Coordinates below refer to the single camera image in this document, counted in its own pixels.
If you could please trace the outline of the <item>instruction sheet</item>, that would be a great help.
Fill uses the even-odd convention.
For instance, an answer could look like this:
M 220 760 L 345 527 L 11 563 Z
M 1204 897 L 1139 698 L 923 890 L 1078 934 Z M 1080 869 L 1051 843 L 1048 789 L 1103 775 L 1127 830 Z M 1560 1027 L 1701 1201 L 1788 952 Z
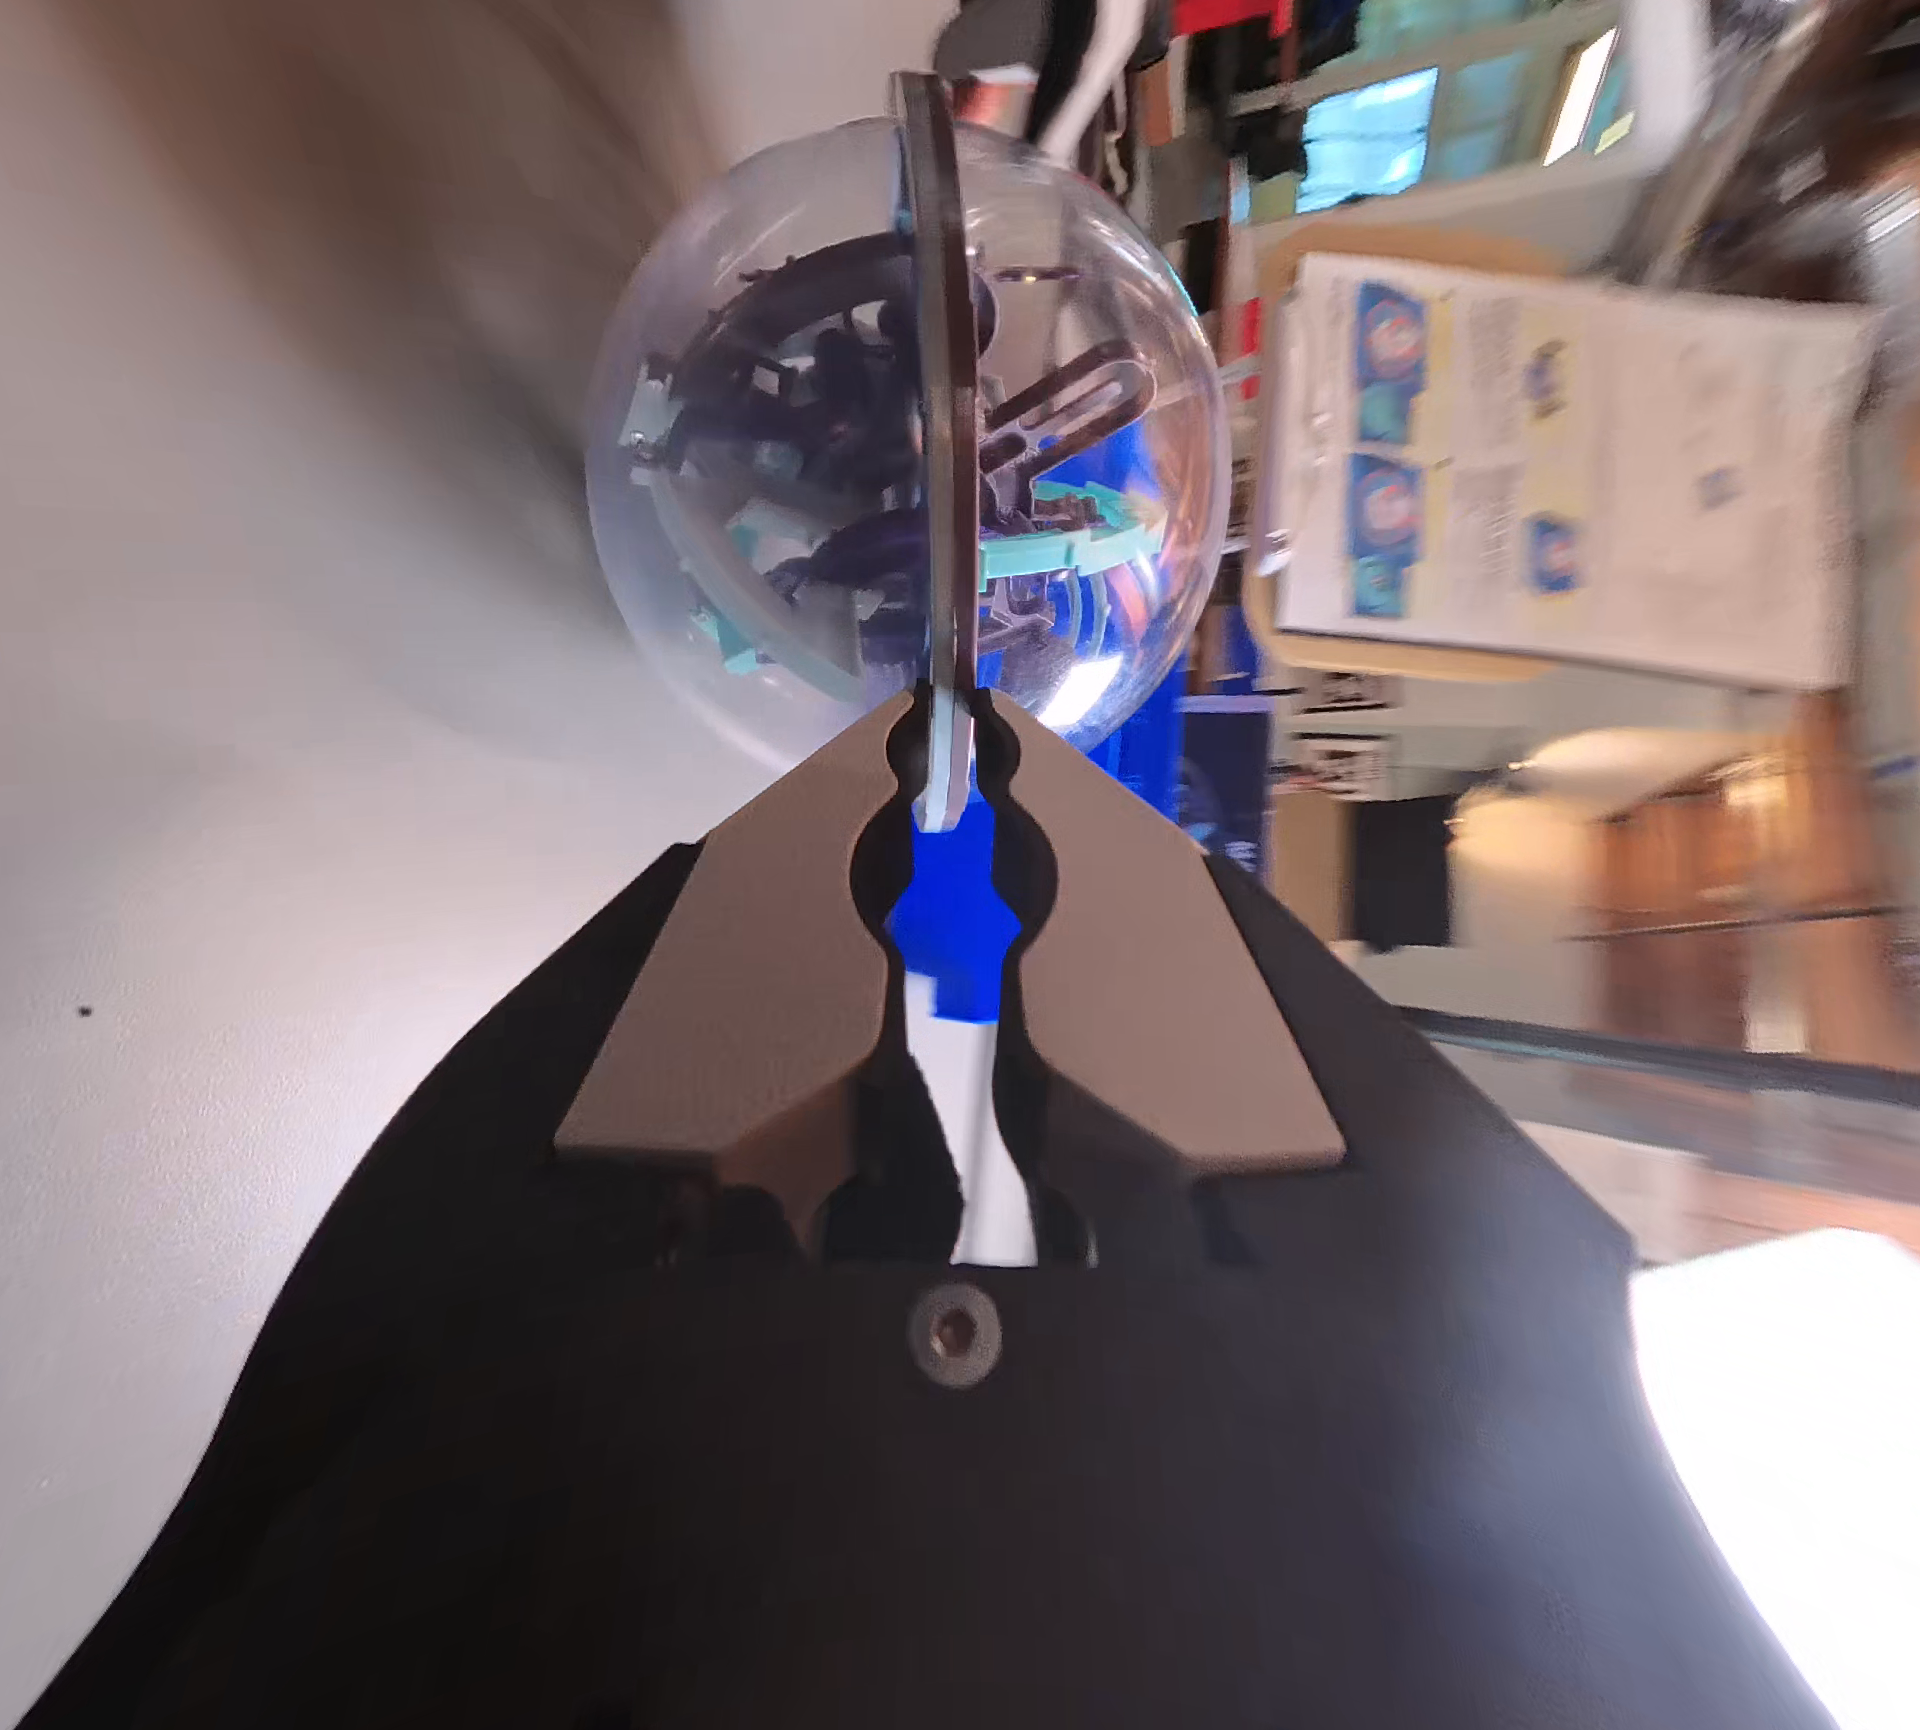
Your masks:
M 1277 635 L 1849 678 L 1878 312 L 1308 253 L 1277 316 Z

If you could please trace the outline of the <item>clear maze ball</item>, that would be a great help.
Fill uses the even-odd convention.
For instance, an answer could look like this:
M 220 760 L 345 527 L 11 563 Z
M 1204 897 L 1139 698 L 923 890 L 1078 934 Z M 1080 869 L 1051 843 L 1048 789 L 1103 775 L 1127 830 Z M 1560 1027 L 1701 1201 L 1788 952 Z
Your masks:
M 1212 590 L 1232 445 L 1167 257 L 1097 185 L 955 128 L 979 448 L 978 678 L 1094 750 Z M 927 673 L 906 132 L 769 145 L 642 254 L 593 379 L 598 562 L 675 695 L 769 775 Z

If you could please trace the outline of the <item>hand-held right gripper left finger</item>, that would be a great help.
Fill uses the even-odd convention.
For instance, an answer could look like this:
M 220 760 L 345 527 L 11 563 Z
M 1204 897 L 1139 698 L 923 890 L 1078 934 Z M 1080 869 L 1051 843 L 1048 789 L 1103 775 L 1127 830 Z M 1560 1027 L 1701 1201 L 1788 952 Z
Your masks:
M 875 1189 L 884 1151 L 933 1140 L 884 934 L 913 852 L 896 694 L 720 823 L 555 1128 L 555 1153 L 687 1173 L 777 1205 L 805 1246 Z

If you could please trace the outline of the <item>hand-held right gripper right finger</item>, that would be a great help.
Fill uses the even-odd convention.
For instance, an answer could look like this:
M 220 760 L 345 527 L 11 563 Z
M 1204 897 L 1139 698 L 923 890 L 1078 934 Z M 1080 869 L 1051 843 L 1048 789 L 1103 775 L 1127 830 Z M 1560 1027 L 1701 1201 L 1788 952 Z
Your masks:
M 1186 830 L 985 694 L 993 1121 L 1040 1251 L 1120 1251 L 1202 1188 L 1323 1173 L 1347 1140 Z

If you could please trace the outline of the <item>blue plastic bin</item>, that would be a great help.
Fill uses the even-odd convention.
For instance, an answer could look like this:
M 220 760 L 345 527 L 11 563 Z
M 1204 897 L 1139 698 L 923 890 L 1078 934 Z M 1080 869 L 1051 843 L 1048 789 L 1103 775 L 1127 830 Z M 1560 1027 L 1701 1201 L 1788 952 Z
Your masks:
M 1097 942 L 1094 1004 L 1122 986 L 1153 986 L 1202 1003 L 1202 975 L 1232 938 L 1212 882 L 1219 865 L 1260 879 L 1267 857 L 1267 767 L 1271 712 L 1260 695 L 1188 695 L 1163 681 L 1113 734 L 1083 747 L 1136 805 L 1188 840 L 1177 852 L 1120 826 L 1120 844 L 1097 843 L 1092 882 L 1061 869 L 1069 928 Z M 993 883 L 996 814 L 971 796 L 948 834 L 915 837 L 915 876 L 889 914 L 909 975 L 930 977 L 933 1010 L 948 1022 L 996 1022 L 1005 955 L 1019 918 Z

